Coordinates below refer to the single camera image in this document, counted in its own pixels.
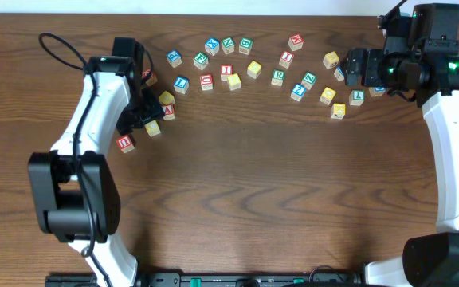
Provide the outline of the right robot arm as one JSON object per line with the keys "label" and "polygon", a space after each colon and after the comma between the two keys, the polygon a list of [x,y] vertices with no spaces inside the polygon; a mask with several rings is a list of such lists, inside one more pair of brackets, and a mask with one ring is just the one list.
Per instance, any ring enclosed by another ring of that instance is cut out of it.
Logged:
{"label": "right robot arm", "polygon": [[414,102],[428,126],[437,176],[434,234],[409,239],[402,254],[367,263],[373,286],[459,286],[459,5],[398,7],[378,18],[381,49],[351,49],[342,62],[346,85],[385,88]]}

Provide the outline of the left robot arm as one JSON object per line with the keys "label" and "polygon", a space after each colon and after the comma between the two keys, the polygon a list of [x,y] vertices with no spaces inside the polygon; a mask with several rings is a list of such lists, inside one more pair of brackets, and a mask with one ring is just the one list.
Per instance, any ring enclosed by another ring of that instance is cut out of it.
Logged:
{"label": "left robot arm", "polygon": [[132,132],[165,116],[143,75],[150,54],[118,37],[108,56],[82,60],[83,92],[72,119],[48,152],[34,152],[28,175],[40,229],[71,246],[90,275],[49,275],[47,286],[145,286],[139,263],[118,232],[121,201],[106,156],[114,134],[133,148]]}

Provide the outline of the yellow O block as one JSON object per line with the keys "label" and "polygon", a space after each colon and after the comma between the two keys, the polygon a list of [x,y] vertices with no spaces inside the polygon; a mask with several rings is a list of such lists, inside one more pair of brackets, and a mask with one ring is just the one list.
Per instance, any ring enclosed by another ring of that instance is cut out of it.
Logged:
{"label": "yellow O block", "polygon": [[253,79],[257,79],[261,74],[262,65],[257,61],[251,61],[247,68],[247,75]]}

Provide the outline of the yellow C block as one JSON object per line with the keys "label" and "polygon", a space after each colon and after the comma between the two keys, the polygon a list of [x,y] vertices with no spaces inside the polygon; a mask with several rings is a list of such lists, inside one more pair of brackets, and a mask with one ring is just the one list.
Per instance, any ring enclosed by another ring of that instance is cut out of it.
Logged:
{"label": "yellow C block", "polygon": [[147,124],[145,124],[145,129],[150,137],[157,136],[161,133],[159,124],[156,120],[150,121]]}

